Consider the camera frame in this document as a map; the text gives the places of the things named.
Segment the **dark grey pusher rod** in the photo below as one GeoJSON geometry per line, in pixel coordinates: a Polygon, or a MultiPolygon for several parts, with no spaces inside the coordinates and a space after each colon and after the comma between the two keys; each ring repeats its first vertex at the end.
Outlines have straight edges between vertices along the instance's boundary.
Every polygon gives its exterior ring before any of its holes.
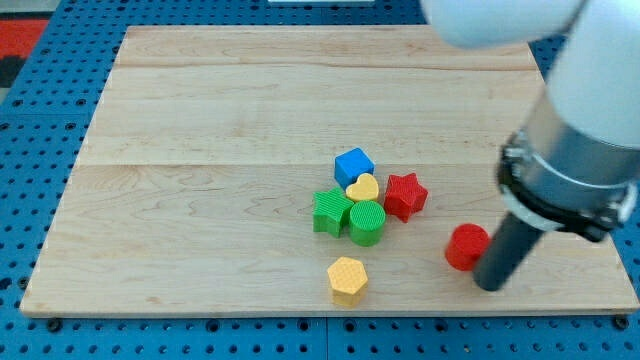
{"type": "Polygon", "coordinates": [[[486,291],[500,290],[544,235],[512,213],[501,221],[473,269],[473,280],[486,291]]]}

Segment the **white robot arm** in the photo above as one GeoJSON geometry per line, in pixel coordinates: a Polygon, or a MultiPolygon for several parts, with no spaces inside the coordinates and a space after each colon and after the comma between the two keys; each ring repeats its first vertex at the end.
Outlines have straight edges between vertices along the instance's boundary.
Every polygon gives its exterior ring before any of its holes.
{"type": "Polygon", "coordinates": [[[424,0],[428,23],[460,48],[565,34],[525,125],[502,147],[508,212],[473,271],[500,289],[548,232],[603,240],[639,195],[639,5],[628,0],[424,0]]]}

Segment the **silver black wrist mount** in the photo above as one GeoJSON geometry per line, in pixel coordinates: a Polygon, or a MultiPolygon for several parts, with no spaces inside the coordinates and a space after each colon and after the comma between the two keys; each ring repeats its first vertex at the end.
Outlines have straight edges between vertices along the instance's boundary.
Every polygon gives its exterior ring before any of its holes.
{"type": "Polygon", "coordinates": [[[630,215],[638,177],[638,150],[584,134],[543,94],[501,148],[497,181],[508,214],[496,237],[536,242],[567,232],[600,242],[630,215]]]}

